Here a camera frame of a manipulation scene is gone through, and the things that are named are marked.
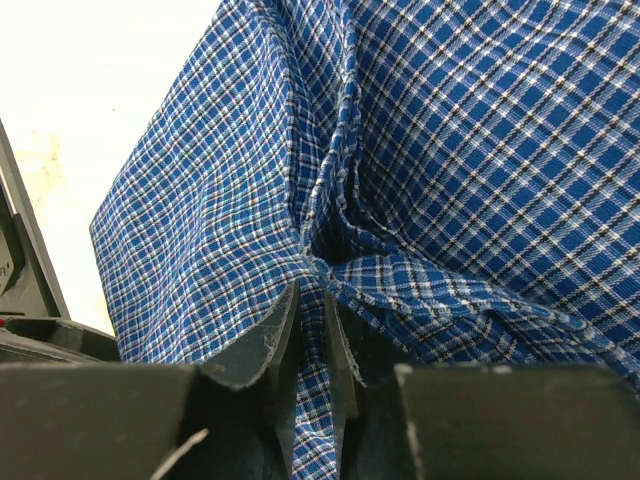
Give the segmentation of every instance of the shirt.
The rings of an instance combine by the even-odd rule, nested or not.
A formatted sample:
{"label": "shirt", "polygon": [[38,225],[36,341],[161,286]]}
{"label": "shirt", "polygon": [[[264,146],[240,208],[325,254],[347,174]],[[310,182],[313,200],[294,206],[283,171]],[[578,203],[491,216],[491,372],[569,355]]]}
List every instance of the shirt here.
{"label": "shirt", "polygon": [[91,225],[124,361],[202,362],[299,279],[305,479],[336,473],[325,289],[424,362],[640,390],[639,18],[226,0]]}

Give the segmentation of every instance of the checkered cloth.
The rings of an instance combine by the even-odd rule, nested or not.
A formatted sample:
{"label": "checkered cloth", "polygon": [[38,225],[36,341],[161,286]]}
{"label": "checkered cloth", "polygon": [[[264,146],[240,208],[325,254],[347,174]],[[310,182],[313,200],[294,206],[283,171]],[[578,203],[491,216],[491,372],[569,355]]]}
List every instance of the checkered cloth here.
{"label": "checkered cloth", "polygon": [[202,362],[300,279],[305,479],[335,475],[323,289],[425,362],[640,390],[639,17],[227,0],[91,226],[124,360]]}

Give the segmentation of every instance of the wrinkled cloth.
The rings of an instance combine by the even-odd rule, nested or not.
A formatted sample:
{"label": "wrinkled cloth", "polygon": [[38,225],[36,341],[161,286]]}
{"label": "wrinkled cloth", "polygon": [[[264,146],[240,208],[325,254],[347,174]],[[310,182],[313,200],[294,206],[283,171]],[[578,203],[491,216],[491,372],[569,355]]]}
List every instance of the wrinkled cloth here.
{"label": "wrinkled cloth", "polygon": [[300,279],[305,479],[336,471],[324,289],[425,362],[640,390],[639,17],[225,0],[91,225],[123,359],[202,362]]}

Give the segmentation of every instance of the plaid pattern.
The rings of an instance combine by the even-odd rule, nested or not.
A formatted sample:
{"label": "plaid pattern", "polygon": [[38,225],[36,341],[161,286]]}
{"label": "plaid pattern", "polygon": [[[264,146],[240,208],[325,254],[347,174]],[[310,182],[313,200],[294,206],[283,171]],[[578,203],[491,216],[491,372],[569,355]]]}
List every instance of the plaid pattern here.
{"label": "plaid pattern", "polygon": [[640,390],[639,17],[227,0],[91,227],[124,359],[203,361],[300,278],[296,478],[335,474],[323,288],[427,362]]}

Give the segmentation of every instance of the white background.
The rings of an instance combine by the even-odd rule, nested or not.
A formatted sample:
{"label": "white background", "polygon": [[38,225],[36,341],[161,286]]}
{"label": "white background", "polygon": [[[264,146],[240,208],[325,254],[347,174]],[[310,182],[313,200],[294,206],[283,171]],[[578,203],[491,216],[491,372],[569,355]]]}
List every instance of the white background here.
{"label": "white background", "polygon": [[0,0],[0,118],[71,318],[112,332],[89,223],[220,0]]}

